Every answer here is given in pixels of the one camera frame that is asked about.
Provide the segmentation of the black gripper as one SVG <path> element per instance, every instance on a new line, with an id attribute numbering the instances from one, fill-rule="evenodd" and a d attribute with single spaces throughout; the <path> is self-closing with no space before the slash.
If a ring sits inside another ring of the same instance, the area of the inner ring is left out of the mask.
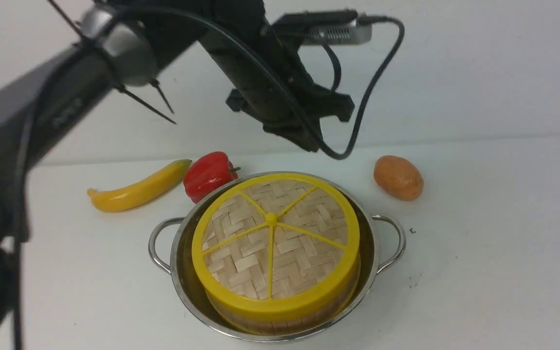
<path id="1" fill-rule="evenodd" d="M 321 118 L 349 121 L 355 108 L 352 98 L 316 84 L 300 60 L 263 58 L 262 61 L 285 84 L 294 104 L 287 101 L 281 90 L 249 58 L 226 58 L 225 74 L 235 87 L 227 97 L 227 106 L 234 112 L 255 118 L 267 133 L 285 137 L 301 149 L 317 153 L 318 142 L 298 121 L 294 107 L 298 105 L 302 109 L 304 119 L 320 134 Z"/>

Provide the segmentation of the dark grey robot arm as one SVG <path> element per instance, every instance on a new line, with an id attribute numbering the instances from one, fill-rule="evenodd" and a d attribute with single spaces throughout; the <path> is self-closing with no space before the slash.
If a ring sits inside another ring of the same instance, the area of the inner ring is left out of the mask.
<path id="1" fill-rule="evenodd" d="M 313 29 L 357 24 L 356 10 L 284 14 L 266 18 L 262 0 L 97 0 L 71 27 L 73 47 L 0 89 L 0 324 L 16 318 L 20 332 L 21 246 L 29 240 L 25 210 L 27 173 L 114 89 L 157 84 L 157 76 L 200 42 L 235 87 L 227 104 L 245 111 L 266 133 L 309 152 L 348 157 L 325 144 L 320 119 L 351 118 L 351 97 L 314 83 L 297 54 L 284 44 Z"/>

